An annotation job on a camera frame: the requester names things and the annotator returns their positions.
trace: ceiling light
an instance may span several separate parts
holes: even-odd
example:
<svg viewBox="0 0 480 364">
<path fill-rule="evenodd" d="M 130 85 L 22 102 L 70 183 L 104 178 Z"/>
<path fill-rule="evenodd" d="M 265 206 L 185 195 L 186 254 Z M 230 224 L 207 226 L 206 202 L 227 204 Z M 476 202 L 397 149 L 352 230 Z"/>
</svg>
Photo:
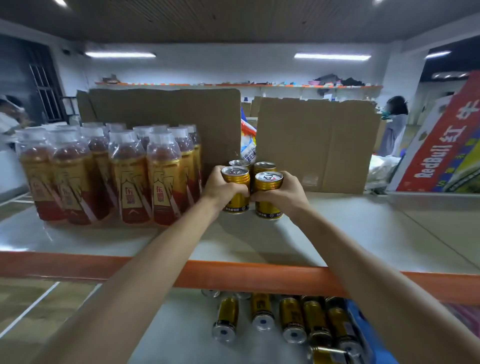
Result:
<svg viewBox="0 0 480 364">
<path fill-rule="evenodd" d="M 85 54 L 92 58 L 155 58 L 153 53 L 140 52 L 85 52 Z"/>
<path fill-rule="evenodd" d="M 450 54 L 450 53 L 452 53 L 451 50 L 444 50 L 442 52 L 431 53 L 428 56 L 426 56 L 425 59 L 429 60 L 430 58 L 443 57 L 443 56 L 446 56 L 447 54 Z"/>
<path fill-rule="evenodd" d="M 342 60 L 342 61 L 366 61 L 370 55 L 356 54 L 321 54 L 321 53 L 297 53 L 294 58 L 310 60 Z"/>
<path fill-rule="evenodd" d="M 53 0 L 53 1 L 55 1 L 60 6 L 63 6 L 64 8 L 68 6 L 64 0 Z"/>
</svg>

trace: right arm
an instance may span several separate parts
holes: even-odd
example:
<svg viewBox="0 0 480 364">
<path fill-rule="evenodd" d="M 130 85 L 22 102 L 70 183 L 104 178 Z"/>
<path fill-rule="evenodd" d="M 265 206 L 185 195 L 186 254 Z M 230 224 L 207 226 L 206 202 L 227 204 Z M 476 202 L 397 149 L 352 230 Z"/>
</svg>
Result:
<svg viewBox="0 0 480 364">
<path fill-rule="evenodd" d="M 298 179 L 282 173 L 280 189 L 251 200 L 273 203 L 302 230 L 400 363 L 480 363 L 477 337 L 434 297 L 325 220 Z"/>
</svg>

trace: person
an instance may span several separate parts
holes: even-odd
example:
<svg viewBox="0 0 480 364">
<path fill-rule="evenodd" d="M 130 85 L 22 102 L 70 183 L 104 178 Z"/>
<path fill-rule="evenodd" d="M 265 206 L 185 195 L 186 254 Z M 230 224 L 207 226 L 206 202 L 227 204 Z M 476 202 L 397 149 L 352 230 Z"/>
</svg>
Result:
<svg viewBox="0 0 480 364">
<path fill-rule="evenodd" d="M 15 132 L 32 123 L 28 119 L 23 103 L 18 98 L 0 95 L 0 142 L 14 149 Z"/>
<path fill-rule="evenodd" d="M 408 108 L 405 99 L 402 96 L 394 96 L 389 99 L 382 119 L 392 119 L 392 121 L 386 123 L 377 154 L 382 157 L 389 155 L 398 157 L 400 143 L 408 120 Z"/>
<path fill-rule="evenodd" d="M 200 237 L 234 196 L 216 166 L 202 197 L 69 318 L 33 363 L 126 363 Z M 346 236 L 316 210 L 288 172 L 280 189 L 251 201 L 281 209 L 308 237 L 399 363 L 480 363 L 480 340 L 399 271 Z"/>
</svg>

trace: black hair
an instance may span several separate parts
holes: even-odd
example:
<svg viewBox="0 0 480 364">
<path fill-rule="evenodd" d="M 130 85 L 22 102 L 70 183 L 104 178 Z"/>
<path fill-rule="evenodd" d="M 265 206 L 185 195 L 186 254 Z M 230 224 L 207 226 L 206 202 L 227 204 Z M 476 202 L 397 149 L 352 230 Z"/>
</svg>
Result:
<svg viewBox="0 0 480 364">
<path fill-rule="evenodd" d="M 21 102 L 20 99 L 16 98 L 15 96 L 5 95 L 5 98 L 6 98 L 9 102 L 6 101 L 6 100 L 3 99 L 3 98 L 0 98 L 0 106 L 2 106 L 2 105 L 10 105 L 10 106 L 12 106 L 12 104 L 15 104 L 15 105 L 18 106 L 19 108 L 24 107 L 23 102 Z"/>
<path fill-rule="evenodd" d="M 392 115 L 408 115 L 407 102 L 403 96 L 393 96 L 387 101 L 387 105 L 390 105 L 390 113 Z"/>
</svg>

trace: dark slatted ceiling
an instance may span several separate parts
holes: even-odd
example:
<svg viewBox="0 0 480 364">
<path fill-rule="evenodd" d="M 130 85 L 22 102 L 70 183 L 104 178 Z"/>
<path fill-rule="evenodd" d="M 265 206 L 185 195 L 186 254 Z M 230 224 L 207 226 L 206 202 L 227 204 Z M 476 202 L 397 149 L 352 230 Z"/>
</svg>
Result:
<svg viewBox="0 0 480 364">
<path fill-rule="evenodd" d="M 480 12 L 479 0 L 3 1 L 0 18 L 70 40 L 391 42 Z"/>
</svg>

